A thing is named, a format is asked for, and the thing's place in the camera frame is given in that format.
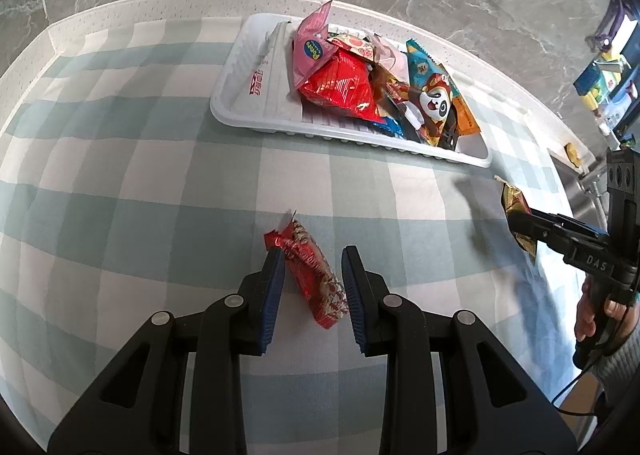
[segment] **person's arm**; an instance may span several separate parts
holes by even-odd
[[[589,300],[591,278],[587,277],[582,285],[582,298],[578,303],[575,322],[575,337],[578,341],[593,336],[596,331],[595,312]],[[620,321],[625,315],[626,307],[607,300],[605,313]],[[591,373],[604,388],[607,406],[616,406],[631,383],[631,379],[640,365],[640,327],[638,317],[640,307],[636,303],[626,313],[625,321],[613,339],[611,347],[591,369]]]

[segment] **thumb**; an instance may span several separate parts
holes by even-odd
[[[604,313],[607,316],[613,318],[616,321],[620,321],[625,315],[625,311],[626,305],[622,305],[621,303],[618,303],[616,301],[611,301],[609,298],[607,298],[607,301],[604,304]]]

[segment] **blue oval logo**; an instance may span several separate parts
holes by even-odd
[[[305,54],[312,60],[320,60],[322,58],[322,46],[315,40],[307,40],[305,42]]]

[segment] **stainless steel sink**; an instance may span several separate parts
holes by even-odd
[[[607,193],[606,168],[596,165],[595,170],[584,178],[578,177],[571,168],[551,158],[558,177],[569,199],[569,206],[576,220],[599,229],[607,229],[609,194]]]

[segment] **tray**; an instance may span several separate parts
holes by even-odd
[[[289,119],[278,117],[278,108],[273,105],[279,102],[273,97],[268,98],[269,106],[265,108],[243,106],[242,109],[238,109],[235,101],[241,90],[246,87],[249,78],[254,74],[255,68],[259,64],[260,54],[266,48],[268,35],[279,22],[283,21],[291,21],[293,26],[297,27],[302,18],[258,13],[249,16],[242,25],[211,94],[210,110],[218,121],[232,127],[253,128],[261,132],[302,134],[309,138],[319,136],[326,140],[338,139],[342,142],[355,142],[359,145],[383,146],[389,150],[395,148],[401,152],[463,162],[481,168],[486,168],[491,164],[491,149],[486,146],[482,133],[461,136],[455,151],[453,151],[378,134],[360,120],[336,116],[306,103],[302,105],[299,115]],[[335,24],[329,24],[329,30],[332,32],[348,30],[360,36],[366,35],[363,31]],[[401,50],[406,50],[404,45],[391,40],[390,42]],[[466,84],[460,81],[458,74],[454,75],[456,84],[464,96]],[[280,97],[283,104],[295,102],[292,101],[290,95],[287,95],[286,98]],[[478,125],[482,130],[482,122],[478,122]]]

